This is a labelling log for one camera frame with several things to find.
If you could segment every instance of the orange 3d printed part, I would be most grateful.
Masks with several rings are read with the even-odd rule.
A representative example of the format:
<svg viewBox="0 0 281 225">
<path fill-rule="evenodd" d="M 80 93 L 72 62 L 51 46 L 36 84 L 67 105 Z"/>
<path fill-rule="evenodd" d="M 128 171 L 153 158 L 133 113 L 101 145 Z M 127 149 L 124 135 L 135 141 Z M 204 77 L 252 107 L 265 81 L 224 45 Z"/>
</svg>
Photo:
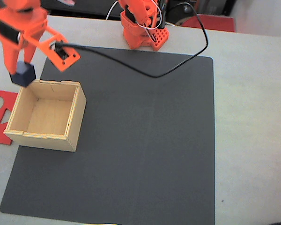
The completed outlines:
<svg viewBox="0 0 281 225">
<path fill-rule="evenodd" d="M 0 42 L 12 82 L 26 87 L 35 79 L 30 62 L 37 47 L 61 72 L 79 60 L 75 49 L 53 47 L 54 42 L 67 43 L 67 40 L 48 26 L 47 11 L 41 8 L 40 0 L 4 0 L 4 3 L 6 7 L 0 9 Z M 39 42 L 45 31 L 53 36 Z M 21 49 L 24 49 L 24 62 L 17 62 Z"/>
<path fill-rule="evenodd" d="M 158 0 L 119 0 L 119 4 L 124 9 L 121 21 L 130 48 L 152 46 L 158 51 L 169 38 L 169 31 L 160 29 L 163 15 Z"/>
</svg>

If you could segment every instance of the small cube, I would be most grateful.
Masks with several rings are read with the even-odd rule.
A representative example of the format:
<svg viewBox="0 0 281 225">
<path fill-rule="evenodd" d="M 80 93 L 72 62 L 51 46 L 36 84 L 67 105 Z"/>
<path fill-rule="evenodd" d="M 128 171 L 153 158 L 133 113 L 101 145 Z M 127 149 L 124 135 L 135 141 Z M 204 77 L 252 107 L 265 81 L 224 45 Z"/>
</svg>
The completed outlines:
<svg viewBox="0 0 281 225">
<path fill-rule="evenodd" d="M 34 70 L 34 66 L 23 61 L 19 61 L 17 63 L 16 74 L 9 75 L 12 83 L 15 83 L 25 88 L 36 79 L 36 72 Z"/>
</svg>

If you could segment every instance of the table surface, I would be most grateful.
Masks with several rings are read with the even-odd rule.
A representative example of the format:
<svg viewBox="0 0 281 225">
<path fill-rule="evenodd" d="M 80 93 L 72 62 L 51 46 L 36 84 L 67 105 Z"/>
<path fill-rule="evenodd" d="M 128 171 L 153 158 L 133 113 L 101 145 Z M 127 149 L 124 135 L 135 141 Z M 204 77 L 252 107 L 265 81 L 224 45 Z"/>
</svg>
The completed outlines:
<svg viewBox="0 0 281 225">
<path fill-rule="evenodd" d="M 48 21 L 70 42 L 128 48 L 118 21 L 56 16 L 49 16 Z M 168 29 L 170 38 L 160 52 L 195 54 L 205 44 L 199 29 Z M 207 33 L 210 46 L 202 55 L 214 60 L 216 224 L 281 221 L 281 38 L 212 30 Z M 45 59 L 37 50 L 32 61 L 37 78 Z M 4 67 L 1 44 L 0 90 L 19 91 Z M 0 203 L 17 149 L 14 142 L 0 145 Z M 77 223 L 0 212 L 1 224 Z"/>
</svg>

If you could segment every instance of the gray mat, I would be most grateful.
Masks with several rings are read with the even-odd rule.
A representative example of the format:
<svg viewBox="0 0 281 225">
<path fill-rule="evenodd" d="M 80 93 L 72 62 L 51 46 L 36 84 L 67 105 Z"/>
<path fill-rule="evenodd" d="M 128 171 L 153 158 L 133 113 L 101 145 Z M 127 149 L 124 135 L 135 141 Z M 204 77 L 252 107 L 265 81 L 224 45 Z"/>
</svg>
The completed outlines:
<svg viewBox="0 0 281 225">
<path fill-rule="evenodd" d="M 97 49 L 153 74 L 188 57 Z M 47 60 L 41 76 L 82 84 L 77 151 L 20 146 L 1 212 L 88 224 L 214 225 L 212 59 L 152 79 L 79 53 L 64 73 Z"/>
</svg>

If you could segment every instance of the open wooden box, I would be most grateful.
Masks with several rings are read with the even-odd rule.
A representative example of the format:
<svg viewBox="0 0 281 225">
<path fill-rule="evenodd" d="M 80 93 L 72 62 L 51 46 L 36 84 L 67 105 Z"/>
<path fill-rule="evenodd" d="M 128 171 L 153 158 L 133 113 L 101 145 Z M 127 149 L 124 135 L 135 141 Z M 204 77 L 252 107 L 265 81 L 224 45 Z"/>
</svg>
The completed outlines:
<svg viewBox="0 0 281 225">
<path fill-rule="evenodd" d="M 86 98 L 79 82 L 21 88 L 4 134 L 23 146 L 76 151 Z"/>
</svg>

